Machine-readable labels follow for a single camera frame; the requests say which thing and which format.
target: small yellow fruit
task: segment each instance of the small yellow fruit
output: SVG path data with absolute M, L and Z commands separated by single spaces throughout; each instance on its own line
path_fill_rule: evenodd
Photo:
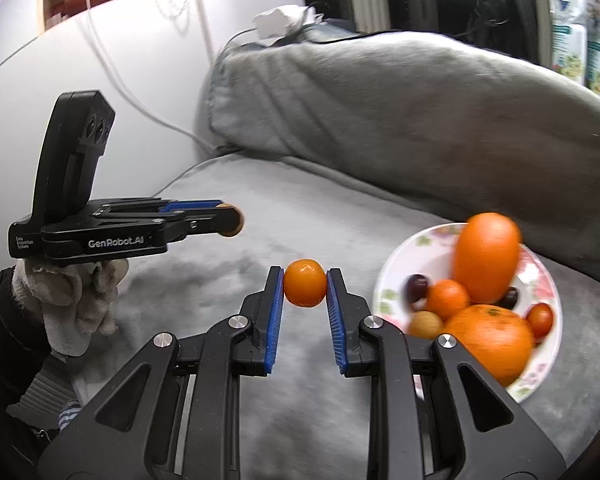
M 442 320 L 440 319 L 440 316 L 427 310 L 421 310 L 415 312 L 413 316 L 411 316 L 407 334 L 424 339 L 433 339 L 441 331 Z

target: metal screw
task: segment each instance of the metal screw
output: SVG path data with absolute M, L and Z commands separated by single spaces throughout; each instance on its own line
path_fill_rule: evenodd
M 93 216 L 100 216 L 102 213 L 106 213 L 109 211 L 111 204 L 102 204 L 98 210 L 93 214 Z
M 244 328 L 249 323 L 249 320 L 244 316 L 231 316 L 229 318 L 229 326 L 231 328 Z
M 365 325 L 369 328 L 380 328 L 384 325 L 384 320 L 378 316 L 366 316 Z
M 440 334 L 438 336 L 438 344 L 442 346 L 442 348 L 453 348 L 458 342 L 451 334 Z
M 154 337 L 154 345 L 158 348 L 164 348 L 165 346 L 169 346 L 173 343 L 173 336 L 167 332 L 159 333 Z

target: sofa cushion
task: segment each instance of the sofa cushion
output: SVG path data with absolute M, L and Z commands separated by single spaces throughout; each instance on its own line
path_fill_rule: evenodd
M 600 98 L 434 34 L 234 50 L 209 98 L 228 142 L 318 162 L 455 221 L 499 211 L 600 280 Z

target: cherry tomato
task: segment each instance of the cherry tomato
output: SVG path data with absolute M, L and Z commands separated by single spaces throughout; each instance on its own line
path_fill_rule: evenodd
M 316 306 L 327 294 L 327 275 L 315 260 L 298 260 L 286 268 L 283 288 L 289 303 Z
M 554 325 L 554 312 L 546 303 L 536 303 L 526 315 L 536 340 L 542 339 Z

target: large orange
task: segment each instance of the large orange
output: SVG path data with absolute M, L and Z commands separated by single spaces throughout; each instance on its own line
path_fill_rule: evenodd
M 474 303 L 496 303 L 516 273 L 522 235 L 516 223 L 498 213 L 469 218 L 454 252 L 453 278 Z
M 443 330 L 455 336 L 502 386 L 520 376 L 534 348 L 529 323 L 499 306 L 470 306 L 447 321 Z

